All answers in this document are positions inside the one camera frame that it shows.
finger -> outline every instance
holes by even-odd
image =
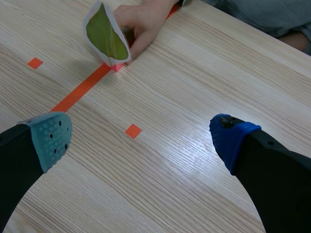
[[[130,48],[132,58],[129,62],[127,62],[128,65],[141,54],[141,52],[151,43],[153,38],[154,36],[150,32],[143,32],[136,38]]]
[[[136,14],[133,10],[133,6],[120,5],[113,12],[113,15],[121,28],[133,28],[135,26]]]

person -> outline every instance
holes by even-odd
[[[132,28],[136,41],[130,64],[156,37],[174,4],[188,0],[142,0],[115,12],[121,27]],[[280,41],[311,55],[311,0],[203,0]]]

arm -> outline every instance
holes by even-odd
[[[301,32],[288,33],[287,35],[280,37],[279,40],[299,51],[305,51],[310,43],[308,38]]]

pink object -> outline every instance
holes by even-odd
[[[105,62],[103,62],[103,64],[107,66],[108,68],[110,68],[111,70],[113,70],[114,72],[118,72],[121,69],[121,67],[124,65],[124,63],[120,63],[120,64],[116,64],[110,67],[107,64],[105,64]]]

orange square marker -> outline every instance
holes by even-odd
[[[133,124],[125,131],[125,133],[129,135],[132,139],[135,139],[141,131],[142,130],[140,128]]]
[[[35,57],[28,63],[28,65],[34,69],[37,69],[40,65],[42,65],[42,63],[43,63],[42,61],[40,61]]]

